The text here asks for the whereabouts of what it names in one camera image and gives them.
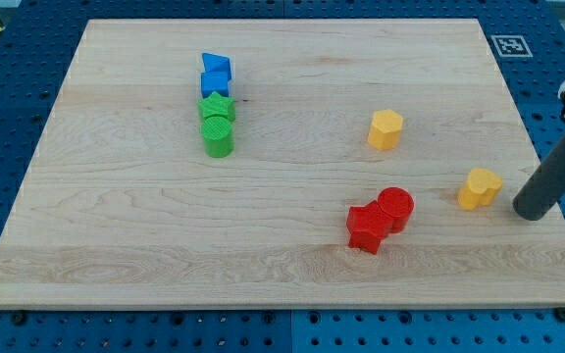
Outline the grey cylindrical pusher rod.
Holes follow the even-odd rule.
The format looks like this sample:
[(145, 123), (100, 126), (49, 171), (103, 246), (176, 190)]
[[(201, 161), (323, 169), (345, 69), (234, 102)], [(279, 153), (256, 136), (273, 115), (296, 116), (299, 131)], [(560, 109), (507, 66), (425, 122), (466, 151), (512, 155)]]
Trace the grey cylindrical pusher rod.
[(540, 220), (565, 194), (565, 134), (512, 201), (514, 211), (528, 221)]

